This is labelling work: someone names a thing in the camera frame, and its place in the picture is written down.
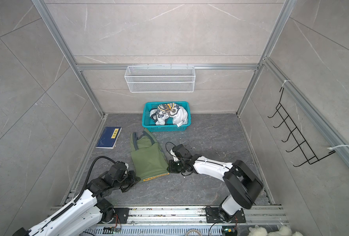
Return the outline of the green tank top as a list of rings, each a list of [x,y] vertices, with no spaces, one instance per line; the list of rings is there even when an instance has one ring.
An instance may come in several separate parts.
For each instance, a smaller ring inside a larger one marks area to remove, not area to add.
[[[136,132],[131,134],[130,146],[136,175],[142,182],[169,174],[165,154],[155,136],[147,128],[141,135]]]

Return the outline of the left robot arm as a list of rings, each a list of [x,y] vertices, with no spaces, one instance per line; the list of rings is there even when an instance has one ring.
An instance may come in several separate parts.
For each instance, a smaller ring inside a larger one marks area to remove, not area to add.
[[[13,236],[78,236],[100,221],[111,222],[115,211],[106,197],[114,190],[127,192],[140,180],[134,171],[106,171],[56,213],[28,230],[20,228]]]

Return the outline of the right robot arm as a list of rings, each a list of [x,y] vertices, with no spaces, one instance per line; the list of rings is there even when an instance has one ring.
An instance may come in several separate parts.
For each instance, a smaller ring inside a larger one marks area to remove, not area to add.
[[[175,157],[169,162],[170,173],[191,172],[221,180],[227,186],[229,196],[219,205],[219,214],[225,220],[232,218],[241,209],[251,209],[264,188],[262,181],[241,160],[219,162],[204,156],[190,159]]]

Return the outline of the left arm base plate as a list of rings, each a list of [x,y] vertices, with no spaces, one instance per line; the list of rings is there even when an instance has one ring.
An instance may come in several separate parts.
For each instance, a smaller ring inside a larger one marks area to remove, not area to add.
[[[101,222],[104,224],[126,224],[130,208],[118,207],[103,213]]]

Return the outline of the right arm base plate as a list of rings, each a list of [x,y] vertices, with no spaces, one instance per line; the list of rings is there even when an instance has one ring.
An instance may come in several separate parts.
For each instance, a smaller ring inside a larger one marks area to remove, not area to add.
[[[223,209],[218,207],[206,206],[204,210],[207,223],[246,223],[245,214],[242,208],[236,211],[234,215],[229,215]]]

